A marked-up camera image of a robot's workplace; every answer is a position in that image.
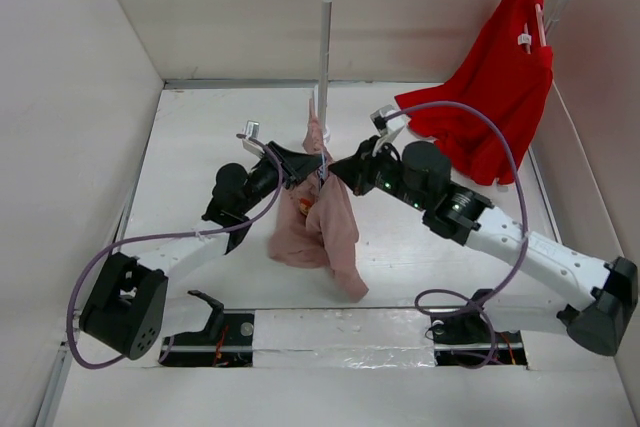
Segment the white floor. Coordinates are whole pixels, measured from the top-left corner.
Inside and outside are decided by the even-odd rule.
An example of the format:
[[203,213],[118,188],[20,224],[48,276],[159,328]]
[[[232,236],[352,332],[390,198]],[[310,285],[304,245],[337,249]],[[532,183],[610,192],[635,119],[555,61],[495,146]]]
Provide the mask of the white floor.
[[[369,114],[394,94],[419,87],[332,86],[332,154],[353,153],[375,133]],[[298,148],[308,94],[309,89],[164,92],[127,236],[189,229],[209,201],[218,167],[255,162],[234,139],[246,120],[261,122],[262,140]],[[405,133],[397,145],[410,140]],[[521,175],[532,228],[551,236],[528,161]],[[519,218],[512,188],[478,190]],[[54,426],[636,425],[613,359],[586,352],[567,337],[523,333],[528,370],[433,368],[433,345],[423,335],[426,319],[415,310],[380,307],[410,305],[428,287],[471,294],[495,285],[506,266],[438,239],[412,209],[383,194],[371,193],[353,205],[361,233],[358,267],[371,288],[357,307],[377,308],[259,310],[251,369],[159,367],[159,345],[137,362],[104,371],[74,363]],[[322,272],[266,257],[273,220],[271,215],[256,224],[237,252],[203,266],[184,287],[207,292],[228,308],[354,307]],[[381,238],[387,243],[380,244]],[[127,252],[151,246],[137,247]],[[524,276],[509,293],[554,298]],[[92,361],[114,355],[86,336],[79,346]]]
[[[329,98],[329,149],[335,158],[352,155],[358,144],[376,133],[369,115],[395,94],[418,84],[338,84]],[[160,100],[127,236],[189,230],[204,212],[215,175],[227,162],[252,166],[257,159],[242,149],[234,135],[247,120],[260,122],[260,139],[301,150],[306,133],[310,89],[265,88],[165,91]],[[404,132],[401,149],[415,140]],[[521,169],[531,226],[552,236],[530,160]],[[459,176],[455,180],[464,182]],[[513,186],[474,186],[514,218],[520,213]],[[413,304],[416,294],[444,287],[471,295],[496,285],[507,266],[484,254],[440,239],[421,223],[411,208],[381,192],[352,198],[360,230],[358,269],[370,288],[358,307]],[[222,301],[227,308],[312,308],[353,305],[323,269],[301,270],[276,263],[266,255],[275,209],[256,223],[244,243],[229,256],[204,265],[183,282]],[[153,244],[127,246],[137,254]],[[520,276],[508,289],[513,294],[553,294]],[[431,298],[432,305],[454,300]]]

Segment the pink garment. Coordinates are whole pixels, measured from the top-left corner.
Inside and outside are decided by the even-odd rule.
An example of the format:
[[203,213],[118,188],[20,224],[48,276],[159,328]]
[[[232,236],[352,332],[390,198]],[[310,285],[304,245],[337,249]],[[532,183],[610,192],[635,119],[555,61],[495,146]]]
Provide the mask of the pink garment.
[[[324,150],[322,129],[313,106],[303,147],[308,153]],[[358,226],[347,189],[329,173],[320,189],[316,173],[280,197],[276,230],[269,239],[269,257],[293,267],[328,267],[336,284],[351,300],[369,291],[356,268]]]

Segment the red cloth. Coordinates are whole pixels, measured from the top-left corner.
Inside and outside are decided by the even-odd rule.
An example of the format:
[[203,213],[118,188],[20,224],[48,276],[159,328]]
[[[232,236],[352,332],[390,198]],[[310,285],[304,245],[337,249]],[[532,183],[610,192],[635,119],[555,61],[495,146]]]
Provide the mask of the red cloth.
[[[438,100],[468,104],[500,128],[520,167],[553,80],[553,53],[551,47],[540,46],[535,4],[542,7],[543,0],[502,0],[453,77],[441,86],[396,96],[398,106]],[[517,40],[525,23],[533,41],[531,54]],[[438,107],[410,116],[409,128],[435,137],[453,166],[476,183],[514,181],[497,137],[472,114]]]

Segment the dusty pink fabric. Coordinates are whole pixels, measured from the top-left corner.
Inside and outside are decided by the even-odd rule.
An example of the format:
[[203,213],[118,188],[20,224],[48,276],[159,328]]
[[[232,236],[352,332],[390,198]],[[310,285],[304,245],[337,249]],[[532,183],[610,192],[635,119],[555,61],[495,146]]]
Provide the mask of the dusty pink fabric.
[[[313,106],[302,145],[308,153],[324,150],[322,129]],[[356,268],[359,234],[349,195],[333,174],[319,187],[318,176],[313,173],[298,187],[282,193],[276,230],[269,240],[269,256],[293,267],[328,267],[336,284],[357,302],[369,289]],[[311,204],[306,216],[305,203]]]

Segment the white tag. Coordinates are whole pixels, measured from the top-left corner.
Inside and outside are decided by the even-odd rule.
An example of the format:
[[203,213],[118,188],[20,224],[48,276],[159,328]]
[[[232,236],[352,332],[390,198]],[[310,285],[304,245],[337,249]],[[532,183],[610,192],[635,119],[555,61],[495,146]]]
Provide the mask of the white tag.
[[529,34],[520,34],[518,36],[518,45],[522,44],[531,45],[531,36]]

